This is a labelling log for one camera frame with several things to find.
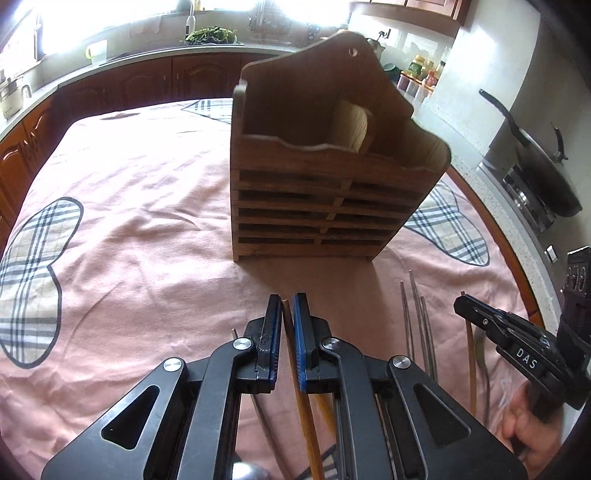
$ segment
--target wall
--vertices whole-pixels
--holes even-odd
[[[425,104],[485,155],[503,123],[478,94],[511,108],[535,49],[539,13],[525,0],[472,0],[445,71]]]
[[[390,37],[380,38],[380,43],[385,47],[380,62],[382,65],[393,63],[401,70],[408,68],[415,55],[421,55],[438,65],[440,60],[447,60],[454,42],[451,37],[396,20],[354,13],[349,22],[349,30],[374,40],[380,31],[387,33],[389,28],[392,29]]]
[[[554,246],[558,262],[553,264],[552,273],[561,284],[566,254],[591,245],[591,93],[543,22],[530,69],[511,113],[517,124],[549,153],[557,149],[550,122],[560,128],[564,137],[569,158],[564,161],[564,169],[583,211],[572,218],[557,218],[539,238],[543,248]],[[507,168],[517,162],[515,141],[506,125],[492,143],[489,155],[496,163],[505,160]]]

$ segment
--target human hand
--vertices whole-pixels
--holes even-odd
[[[496,437],[510,451],[511,438],[517,437],[527,447],[521,459],[530,479],[535,478],[560,448],[563,409],[552,414],[548,423],[543,423],[531,412],[527,398],[529,382],[525,382],[505,409],[496,430]]]

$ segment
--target window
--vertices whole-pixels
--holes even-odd
[[[177,4],[178,0],[42,0],[43,52],[69,50],[105,28],[171,12]]]
[[[37,15],[30,12],[17,26],[0,53],[0,69],[14,78],[35,65],[35,25]]]
[[[349,0],[275,0],[275,3],[289,18],[322,27],[338,27],[349,18]]]

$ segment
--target spice container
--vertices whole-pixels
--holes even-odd
[[[421,76],[420,76],[420,80],[424,80],[427,77],[427,74],[431,71],[435,69],[435,64],[429,60],[427,62],[425,62],[424,67],[421,69]]]
[[[400,80],[398,81],[398,85],[397,85],[398,90],[402,90],[403,92],[406,92],[406,89],[408,87],[408,82],[410,82],[410,78],[408,78],[405,74],[401,73]]]
[[[421,86],[420,83],[418,83],[415,80],[410,80],[408,82],[408,87],[407,87],[407,94],[409,94],[410,96],[414,97],[417,92],[418,92],[418,88]]]
[[[429,73],[427,75],[427,78],[425,78],[425,85],[428,87],[435,87],[435,85],[437,84],[437,79],[435,78],[435,71],[434,70],[429,70]]]
[[[437,70],[435,70],[435,78],[437,79],[437,81],[439,81],[439,78],[441,77],[444,68],[445,62],[442,60],[439,62],[439,65],[437,65]]]
[[[421,76],[421,70],[425,66],[425,59],[420,55],[414,57],[414,60],[408,66],[408,71],[413,77],[419,78]]]

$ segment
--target pink tablecloth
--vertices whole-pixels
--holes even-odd
[[[457,247],[465,233],[454,233],[453,222],[433,223],[427,205],[427,223],[415,218],[373,262],[255,258],[237,264],[230,238],[230,126],[196,114],[195,107],[183,109],[188,105],[74,124],[22,207],[0,266],[0,432],[31,475],[39,478],[53,455],[164,358],[209,356],[231,338],[231,328],[242,332],[263,314],[271,293],[290,299],[306,292],[312,313],[366,355],[406,353],[400,280],[418,332],[409,269],[426,298],[440,384],[467,406],[466,333],[453,300],[465,290],[522,316],[525,309],[498,247],[453,182],[444,177],[438,197],[428,200],[457,202],[452,214],[469,227],[473,253]],[[200,111],[207,115],[207,108]],[[25,297],[10,281],[23,275],[17,258],[38,271]],[[22,307],[16,316],[15,305]],[[284,342],[276,390],[262,401],[296,476],[308,462]],[[522,379],[490,344],[486,359],[495,424]],[[423,365],[420,354],[417,363]],[[480,419],[483,389],[479,378]],[[334,438],[320,416],[316,424],[325,450]],[[248,398],[236,451],[280,477]]]

